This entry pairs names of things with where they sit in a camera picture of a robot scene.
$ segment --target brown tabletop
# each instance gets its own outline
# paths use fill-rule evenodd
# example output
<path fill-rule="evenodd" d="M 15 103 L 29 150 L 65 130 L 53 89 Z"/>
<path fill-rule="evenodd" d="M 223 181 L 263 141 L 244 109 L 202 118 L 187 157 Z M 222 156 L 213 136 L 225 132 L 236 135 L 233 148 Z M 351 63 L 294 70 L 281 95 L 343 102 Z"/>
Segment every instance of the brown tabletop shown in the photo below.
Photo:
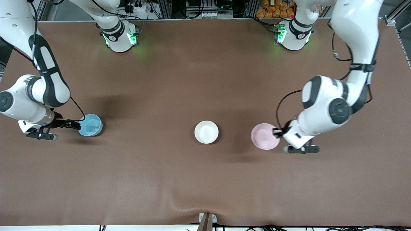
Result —
<path fill-rule="evenodd" d="M 0 224 L 183 224 L 212 212 L 225 225 L 411 226 L 411 71 L 394 27 L 381 21 L 374 100 L 317 136 L 320 153 L 251 142 L 285 94 L 347 72 L 326 23 L 287 51 L 250 20 L 147 22 L 126 53 L 108 49 L 94 23 L 40 23 L 73 98 L 105 129 L 38 141 L 0 116 Z M 340 39 L 336 48 L 348 57 Z M 23 74 L 36 71 L 13 52 L 1 89 Z M 295 94 L 280 120 L 301 110 Z M 56 111 L 81 117 L 72 102 Z M 216 144 L 195 140 L 202 120 L 219 126 Z"/>

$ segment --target gray floor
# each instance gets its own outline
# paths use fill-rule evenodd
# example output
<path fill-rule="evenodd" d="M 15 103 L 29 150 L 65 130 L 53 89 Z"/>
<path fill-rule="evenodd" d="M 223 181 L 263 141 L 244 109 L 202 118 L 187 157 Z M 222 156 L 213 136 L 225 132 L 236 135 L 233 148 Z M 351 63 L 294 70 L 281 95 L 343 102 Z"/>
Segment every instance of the gray floor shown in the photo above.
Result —
<path fill-rule="evenodd" d="M 387 15 L 394 7 L 400 4 L 402 0 L 385 0 L 381 7 L 380 16 Z M 70 1 L 64 1 L 58 5 L 57 13 L 54 16 L 56 21 L 89 21 L 91 17 Z M 404 11 L 396 18 L 396 28 L 400 29 L 403 26 L 411 23 L 411 7 Z M 405 51 L 411 54 L 411 26 L 403 30 L 400 34 Z M 11 53 L 11 49 L 0 41 L 0 72 L 4 71 L 4 66 L 7 64 Z"/>

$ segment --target pile of orange blocks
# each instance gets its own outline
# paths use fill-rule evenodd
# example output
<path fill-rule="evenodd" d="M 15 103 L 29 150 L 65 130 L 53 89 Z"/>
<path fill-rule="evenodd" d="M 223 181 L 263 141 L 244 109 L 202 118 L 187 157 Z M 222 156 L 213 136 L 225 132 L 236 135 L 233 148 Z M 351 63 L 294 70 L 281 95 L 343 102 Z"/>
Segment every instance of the pile of orange blocks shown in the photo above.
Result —
<path fill-rule="evenodd" d="M 295 15 L 295 2 L 285 2 L 283 0 L 260 0 L 261 7 L 257 10 L 257 18 L 293 18 Z"/>

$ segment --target light blue cup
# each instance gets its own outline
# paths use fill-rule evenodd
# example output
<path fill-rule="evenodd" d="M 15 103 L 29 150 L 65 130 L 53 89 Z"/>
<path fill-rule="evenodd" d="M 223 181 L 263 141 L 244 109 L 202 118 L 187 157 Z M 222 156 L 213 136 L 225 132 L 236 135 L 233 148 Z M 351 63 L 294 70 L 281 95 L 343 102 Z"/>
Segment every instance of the light blue cup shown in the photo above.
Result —
<path fill-rule="evenodd" d="M 103 122 L 95 114 L 87 114 L 85 116 L 85 120 L 79 121 L 81 125 L 81 129 L 79 133 L 83 136 L 96 136 L 98 135 L 103 129 Z"/>

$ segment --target pink plate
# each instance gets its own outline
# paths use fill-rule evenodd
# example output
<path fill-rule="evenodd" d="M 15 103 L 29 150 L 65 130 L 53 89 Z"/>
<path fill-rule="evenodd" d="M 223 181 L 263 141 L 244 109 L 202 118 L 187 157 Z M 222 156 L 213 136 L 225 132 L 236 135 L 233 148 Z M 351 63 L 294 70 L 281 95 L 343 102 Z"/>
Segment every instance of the pink plate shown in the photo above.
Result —
<path fill-rule="evenodd" d="M 273 125 L 262 123 L 256 125 L 251 131 L 251 141 L 262 150 L 271 150 L 278 146 L 280 139 L 272 134 Z"/>

